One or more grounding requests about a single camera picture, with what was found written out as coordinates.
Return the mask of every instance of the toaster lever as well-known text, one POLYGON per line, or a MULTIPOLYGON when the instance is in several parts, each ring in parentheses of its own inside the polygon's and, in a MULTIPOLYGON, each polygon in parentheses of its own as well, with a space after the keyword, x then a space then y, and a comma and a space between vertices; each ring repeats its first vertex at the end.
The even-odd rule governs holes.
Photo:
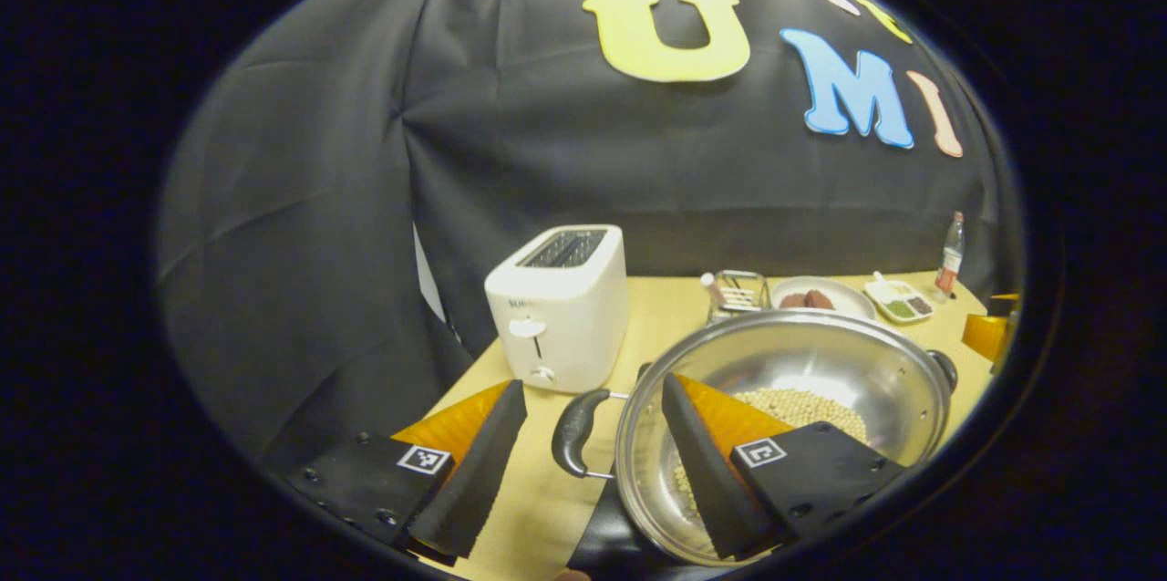
POLYGON ((511 320, 510 331, 513 336, 522 336, 523 338, 533 338, 533 336, 543 335, 543 331, 547 330, 547 324, 543 322, 534 322, 533 320, 511 320))

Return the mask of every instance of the bottle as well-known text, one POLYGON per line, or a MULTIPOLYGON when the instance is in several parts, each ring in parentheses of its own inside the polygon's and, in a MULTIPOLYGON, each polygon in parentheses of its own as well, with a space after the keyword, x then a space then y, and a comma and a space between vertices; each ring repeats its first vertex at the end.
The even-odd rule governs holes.
POLYGON ((949 226, 948 236, 944 238, 944 257, 941 260, 941 270, 936 273, 936 282, 932 287, 932 299, 938 303, 948 301, 952 293, 952 282, 956 274, 960 272, 960 260, 964 257, 964 215, 956 212, 952 216, 952 224, 949 226))

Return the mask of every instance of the pot handle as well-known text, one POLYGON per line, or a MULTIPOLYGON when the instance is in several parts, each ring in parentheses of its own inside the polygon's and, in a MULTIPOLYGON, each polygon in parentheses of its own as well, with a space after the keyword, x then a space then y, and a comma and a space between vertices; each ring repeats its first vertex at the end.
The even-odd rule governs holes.
POLYGON ((956 365, 952 364, 952 358, 939 351, 934 351, 934 349, 929 349, 928 354, 936 360, 936 364, 941 365, 945 380, 949 382, 949 393, 951 394, 952 391, 956 391, 957 382, 956 365))
POLYGON ((588 471, 587 464, 584 464, 584 444, 587 444, 588 436, 592 436, 595 408, 609 397, 628 399, 627 394, 617 394, 605 388, 585 391, 584 394, 572 399, 572 402, 564 407, 564 414, 559 415, 559 424, 551 435, 551 455, 567 474, 579 478, 588 476, 612 478, 610 474, 588 471))

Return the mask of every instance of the green spice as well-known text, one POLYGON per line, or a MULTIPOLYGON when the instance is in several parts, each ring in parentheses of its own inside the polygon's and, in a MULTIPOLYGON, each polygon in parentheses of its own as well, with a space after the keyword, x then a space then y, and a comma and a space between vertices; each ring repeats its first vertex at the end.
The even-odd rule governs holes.
POLYGON ((908 303, 904 303, 903 301, 893 301, 890 303, 883 303, 883 306, 887 307, 888 312, 892 312, 893 315, 900 316, 902 320, 909 320, 911 316, 916 315, 915 312, 911 310, 911 307, 908 307, 908 303))

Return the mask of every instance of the white toaster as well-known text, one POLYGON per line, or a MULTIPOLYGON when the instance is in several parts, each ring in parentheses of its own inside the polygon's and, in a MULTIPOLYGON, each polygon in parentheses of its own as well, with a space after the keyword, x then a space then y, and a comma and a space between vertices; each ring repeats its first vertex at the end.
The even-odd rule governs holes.
POLYGON ((612 374, 628 328, 620 228, 548 229, 496 266, 485 289, 515 378, 579 393, 612 374))

